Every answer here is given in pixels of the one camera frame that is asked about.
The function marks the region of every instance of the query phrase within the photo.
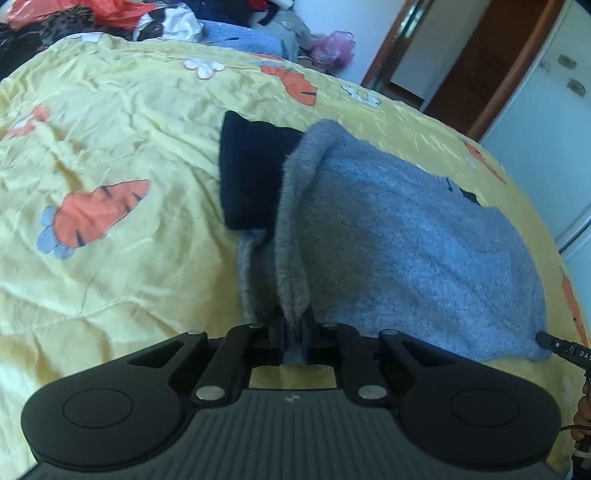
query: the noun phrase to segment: carrot print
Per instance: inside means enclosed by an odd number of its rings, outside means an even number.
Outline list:
[[[269,59],[269,60],[276,60],[276,61],[283,61],[283,59],[281,57],[277,57],[275,55],[268,55],[267,53],[252,53],[253,55],[256,55],[257,57],[260,57],[262,59]]]
[[[318,88],[314,87],[303,73],[269,65],[261,66],[261,71],[279,77],[289,96],[307,106],[316,105]]]
[[[464,145],[468,149],[468,152],[470,152],[472,154],[472,157],[474,157],[480,163],[482,163],[488,169],[489,172],[491,172],[497,179],[499,179],[499,181],[503,185],[507,185],[507,182],[505,181],[505,179],[503,177],[501,177],[498,174],[498,172],[492,167],[492,165],[486,161],[486,159],[484,158],[484,155],[482,155],[482,153],[480,153],[480,150],[478,150],[474,145],[470,145],[465,140],[462,140],[462,142],[464,143]]]
[[[573,286],[564,273],[564,270],[560,270],[562,273],[562,292],[564,293],[564,298],[569,306],[570,313],[573,315],[574,327],[577,329],[577,333],[579,334],[583,346],[589,346],[587,334],[585,333],[585,326],[583,324],[583,316],[581,315],[577,299],[574,298]]]
[[[133,180],[98,187],[90,193],[69,193],[61,207],[47,207],[41,215],[45,230],[37,248],[54,252],[57,258],[71,257],[76,248],[103,238],[146,196],[150,182]]]
[[[6,133],[6,138],[23,137],[35,130],[35,122],[47,122],[49,118],[49,109],[43,105],[37,105],[29,115],[21,118],[18,122],[12,124]]]

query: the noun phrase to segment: blue towel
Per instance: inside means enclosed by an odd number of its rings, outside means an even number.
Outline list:
[[[319,322],[393,328],[476,361],[549,356],[535,342],[540,278],[502,212],[336,122],[287,158],[274,234],[241,232],[242,305],[246,322],[279,305],[292,353],[311,305]]]
[[[280,38],[227,23],[201,21],[204,24],[204,31],[199,43],[287,58],[287,49]]]

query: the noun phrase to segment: ribbed black surface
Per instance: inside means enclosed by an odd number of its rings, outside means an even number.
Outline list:
[[[43,464],[25,476],[26,480],[556,478],[540,463],[501,473],[445,465],[414,447],[387,411],[358,407],[340,390],[245,390],[229,407],[199,412],[178,442],[142,465],[89,474]]]

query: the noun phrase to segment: metal screw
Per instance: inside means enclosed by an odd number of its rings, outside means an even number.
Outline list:
[[[199,400],[216,401],[226,394],[222,387],[217,385],[207,385],[206,387],[198,388],[195,395]]]
[[[388,391],[379,385],[364,385],[359,389],[358,395],[365,400],[380,400],[388,395]]]

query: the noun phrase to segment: pile of clothes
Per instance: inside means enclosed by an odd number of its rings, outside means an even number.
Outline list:
[[[58,40],[101,31],[141,41],[199,41],[287,58],[281,39],[248,28],[267,0],[16,0],[0,23],[0,80]]]
[[[540,360],[545,300],[497,208],[322,120],[307,132],[225,116],[220,202],[239,235],[246,322],[281,311],[297,363],[300,319],[397,329],[476,361]]]

